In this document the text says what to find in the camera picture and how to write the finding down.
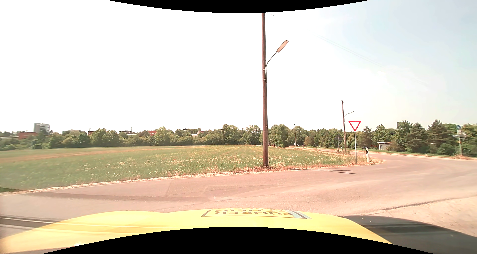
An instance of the sign post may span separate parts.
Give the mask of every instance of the sign post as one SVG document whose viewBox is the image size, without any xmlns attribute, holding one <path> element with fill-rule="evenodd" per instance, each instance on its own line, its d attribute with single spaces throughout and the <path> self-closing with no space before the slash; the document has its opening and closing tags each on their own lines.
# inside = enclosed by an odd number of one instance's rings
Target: sign post
<svg viewBox="0 0 477 254">
<path fill-rule="evenodd" d="M 358 151 L 356 150 L 356 130 L 359 127 L 359 124 L 361 124 L 361 121 L 348 121 L 351 127 L 353 128 L 353 131 L 355 132 L 355 165 L 358 164 Z"/>
<path fill-rule="evenodd" d="M 460 148 L 460 155 L 462 156 L 462 144 L 460 142 L 460 137 L 462 136 L 461 126 L 457 125 L 457 136 L 459 137 L 459 148 Z"/>
</svg>

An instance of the treeline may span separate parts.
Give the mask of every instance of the treeline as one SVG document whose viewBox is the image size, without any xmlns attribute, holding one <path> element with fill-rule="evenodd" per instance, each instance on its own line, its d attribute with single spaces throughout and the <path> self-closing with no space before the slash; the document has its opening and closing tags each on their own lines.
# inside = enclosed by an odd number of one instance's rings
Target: treeline
<svg viewBox="0 0 477 254">
<path fill-rule="evenodd" d="M 295 129 L 280 124 L 269 128 L 269 145 L 276 147 L 288 147 L 306 145 L 312 147 L 344 147 L 342 129 L 311 129 L 305 130 L 300 126 Z M 462 154 L 465 156 L 477 156 L 477 124 L 462 126 L 462 133 L 466 134 L 462 139 Z M 376 149 L 378 142 L 391 142 L 387 147 L 389 151 L 415 152 L 455 155 L 460 153 L 455 124 L 444 124 L 435 120 L 427 129 L 420 123 L 408 121 L 397 122 L 396 128 L 385 128 L 378 125 L 374 131 L 365 127 L 356 132 L 357 147 Z M 223 125 L 222 129 L 182 130 L 175 132 L 161 127 L 156 129 L 153 136 L 149 132 L 142 131 L 134 135 L 114 130 L 98 129 L 92 135 L 86 132 L 72 131 L 64 134 L 54 133 L 46 137 L 43 132 L 36 137 L 24 140 L 2 140 L 0 150 L 23 149 L 23 148 L 62 148 L 62 147 L 120 147 L 120 146 L 173 146 L 173 145 L 263 145 L 262 130 L 259 126 L 249 126 L 246 129 L 238 129 L 233 125 Z M 353 132 L 346 132 L 348 148 L 355 147 Z"/>
<path fill-rule="evenodd" d="M 223 125 L 222 129 L 207 130 L 199 132 L 201 129 L 182 130 L 175 132 L 161 127 L 156 129 L 156 133 L 151 136 L 146 130 L 134 135 L 127 135 L 124 132 L 115 130 L 98 129 L 91 135 L 86 132 L 71 131 L 64 134 L 54 133 L 46 137 L 42 132 L 36 137 L 29 137 L 24 140 L 2 140 L 1 150 L 25 149 L 25 148 L 75 148 L 75 147 L 121 147 L 121 146 L 174 146 L 174 145 L 259 145 L 259 136 L 262 130 L 258 126 L 249 126 L 244 130 L 233 125 Z"/>
</svg>

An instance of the red brick building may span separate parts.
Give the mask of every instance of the red brick building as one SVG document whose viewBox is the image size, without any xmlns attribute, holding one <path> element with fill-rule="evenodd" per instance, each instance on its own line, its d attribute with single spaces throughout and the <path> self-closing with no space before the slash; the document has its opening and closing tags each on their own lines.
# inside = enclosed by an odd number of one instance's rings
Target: red brick building
<svg viewBox="0 0 477 254">
<path fill-rule="evenodd" d="M 37 136 L 38 133 L 36 133 L 36 132 L 19 132 L 17 135 L 18 135 L 18 139 L 22 140 L 22 139 L 28 138 L 29 136 Z"/>
</svg>

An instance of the power line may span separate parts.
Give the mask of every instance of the power line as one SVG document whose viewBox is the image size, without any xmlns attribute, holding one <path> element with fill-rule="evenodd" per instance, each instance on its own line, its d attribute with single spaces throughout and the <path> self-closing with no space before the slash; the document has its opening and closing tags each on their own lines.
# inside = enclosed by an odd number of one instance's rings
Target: power line
<svg viewBox="0 0 477 254">
<path fill-rule="evenodd" d="M 361 54 L 359 54 L 359 53 L 356 53 L 355 51 L 353 51 L 353 50 L 351 50 L 351 49 L 349 49 L 349 48 L 346 48 L 346 47 L 344 47 L 344 46 L 342 46 L 342 45 L 340 45 L 340 44 L 337 44 L 337 43 L 331 41 L 330 39 L 325 38 L 325 37 L 323 37 L 323 36 L 321 36 L 321 35 L 313 34 L 310 30 L 308 30 L 308 31 L 310 32 L 311 35 L 313 35 L 313 36 L 315 36 L 315 37 L 317 37 L 317 38 L 320 38 L 320 39 L 324 40 L 325 42 L 328 42 L 328 43 L 330 43 L 330 44 L 332 44 L 332 45 L 334 45 L 334 46 L 336 46 L 336 47 L 338 47 L 338 48 L 340 48 L 340 49 L 343 49 L 343 50 L 345 50 L 345 51 L 347 51 L 347 52 L 349 52 L 349 53 L 351 53 L 351 54 L 353 54 L 353 55 L 355 55 L 355 56 L 358 56 L 358 57 L 360 57 L 360 58 L 362 58 L 362 59 L 364 59 L 364 60 L 366 60 L 366 61 L 368 61 L 368 62 L 371 62 L 371 63 L 373 63 L 374 65 L 377 65 L 377 66 L 379 66 L 379 67 L 381 67 L 381 68 L 384 67 L 384 66 L 381 65 L 379 62 L 376 62 L 376 61 L 374 61 L 374 60 L 372 60 L 372 59 L 369 59 L 369 58 L 367 58 L 367 57 L 365 57 L 365 56 L 363 56 L 363 55 L 361 55 Z M 427 86 L 427 85 L 428 85 L 427 83 L 422 82 L 421 80 L 417 80 L 417 79 L 412 78 L 412 77 L 409 77 L 409 76 L 403 76 L 403 77 L 406 77 L 406 78 L 408 78 L 408 79 L 410 79 L 410 80 L 413 80 L 413 81 L 415 81 L 415 82 L 417 82 L 417 83 L 420 83 L 420 84 L 423 85 L 423 86 Z"/>
<path fill-rule="evenodd" d="M 348 51 L 349 53 L 351 53 L 351 54 L 353 54 L 353 55 L 355 55 L 355 56 L 361 57 L 362 59 L 373 63 L 374 65 L 377 65 L 377 66 L 379 66 L 379 67 L 383 67 L 383 65 L 379 64 L 378 62 L 376 62 L 376 61 L 374 61 L 374 60 L 372 60 L 372 59 L 369 59 L 369 58 L 367 58 L 367 57 L 365 57 L 365 56 L 363 56 L 363 55 L 361 55 L 361 54 L 359 54 L 359 53 L 356 53 L 355 51 L 353 51 L 353 50 L 351 50 L 351 49 L 349 49 L 349 48 L 346 48 L 346 47 L 344 47 L 344 46 L 342 46 L 342 45 L 340 45 L 340 44 L 337 44 L 337 43 L 331 41 L 331 40 L 328 39 L 328 38 L 324 38 L 324 37 L 321 36 L 321 35 L 313 34 L 312 32 L 310 32 L 310 33 L 311 33 L 313 36 L 316 36 L 316 37 L 318 37 L 318 38 L 324 40 L 325 42 L 328 42 L 328 43 L 330 43 L 330 44 L 333 44 L 334 46 L 337 46 L 337 47 L 339 47 L 339 48 L 341 48 L 341 49 L 343 49 L 343 50 L 346 50 L 346 51 Z"/>
</svg>

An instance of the tall building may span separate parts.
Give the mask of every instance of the tall building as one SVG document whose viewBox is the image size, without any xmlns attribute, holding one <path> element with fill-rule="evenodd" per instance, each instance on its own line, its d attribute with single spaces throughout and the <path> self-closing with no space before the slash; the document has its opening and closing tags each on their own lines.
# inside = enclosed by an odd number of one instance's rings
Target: tall building
<svg viewBox="0 0 477 254">
<path fill-rule="evenodd" d="M 50 125 L 46 124 L 34 124 L 33 132 L 40 133 L 40 131 L 45 130 L 50 133 Z"/>
</svg>

